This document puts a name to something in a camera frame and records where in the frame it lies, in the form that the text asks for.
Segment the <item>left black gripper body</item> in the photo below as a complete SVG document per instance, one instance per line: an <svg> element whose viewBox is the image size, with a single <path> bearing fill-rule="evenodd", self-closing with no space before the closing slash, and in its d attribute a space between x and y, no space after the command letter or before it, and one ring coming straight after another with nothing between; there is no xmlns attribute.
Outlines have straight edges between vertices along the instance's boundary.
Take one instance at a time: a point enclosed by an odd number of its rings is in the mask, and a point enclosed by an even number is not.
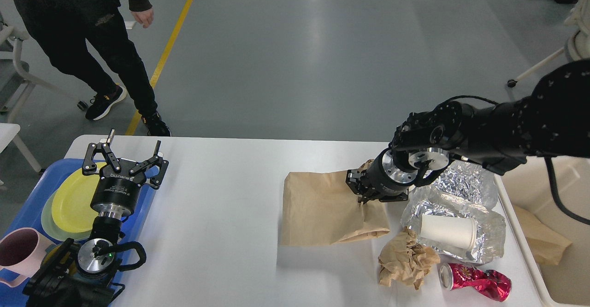
<svg viewBox="0 0 590 307"><path fill-rule="evenodd" d="M109 173L99 179L90 207L98 213L119 210L122 217L133 215L145 182L143 173L132 177Z"/></svg>

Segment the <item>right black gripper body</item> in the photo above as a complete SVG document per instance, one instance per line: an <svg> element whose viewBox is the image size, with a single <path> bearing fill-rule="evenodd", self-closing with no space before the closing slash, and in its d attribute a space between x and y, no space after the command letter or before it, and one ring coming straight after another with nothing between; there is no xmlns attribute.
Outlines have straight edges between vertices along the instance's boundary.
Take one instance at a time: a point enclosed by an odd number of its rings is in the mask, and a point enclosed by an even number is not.
<svg viewBox="0 0 590 307"><path fill-rule="evenodd" d="M407 163L406 154L384 149L366 170L368 192L381 193L380 202L407 201L417 173L418 169Z"/></svg>

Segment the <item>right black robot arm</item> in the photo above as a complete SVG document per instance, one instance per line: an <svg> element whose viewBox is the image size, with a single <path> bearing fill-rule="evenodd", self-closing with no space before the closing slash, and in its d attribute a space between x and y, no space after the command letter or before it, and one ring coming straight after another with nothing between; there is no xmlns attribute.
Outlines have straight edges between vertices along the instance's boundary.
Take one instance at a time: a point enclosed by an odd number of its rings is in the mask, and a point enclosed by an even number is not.
<svg viewBox="0 0 590 307"><path fill-rule="evenodd" d="M546 74L517 101L478 109L455 96L410 113L388 147L366 169L348 170L345 182L363 204L406 201L411 186L433 183L455 161L504 175L536 156L544 158L554 204L588 224L561 201L552 158L589 157L589 75L589 60L577 60Z"/></svg>

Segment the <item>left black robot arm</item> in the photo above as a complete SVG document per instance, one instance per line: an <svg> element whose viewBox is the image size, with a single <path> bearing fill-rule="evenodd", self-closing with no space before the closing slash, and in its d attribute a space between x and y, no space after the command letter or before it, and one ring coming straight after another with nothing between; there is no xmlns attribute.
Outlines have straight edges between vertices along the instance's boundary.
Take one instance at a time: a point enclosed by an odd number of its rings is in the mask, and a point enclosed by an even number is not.
<svg viewBox="0 0 590 307"><path fill-rule="evenodd" d="M84 176L99 176L90 236L83 243L68 238L47 254L23 289L28 307L107 307L126 288L115 276L146 263L144 247L125 242L122 225L134 214L142 187L160 188L169 162L160 141L142 162L119 158L111 150L114 135L112 129L104 142L90 143L81 167Z"/></svg>

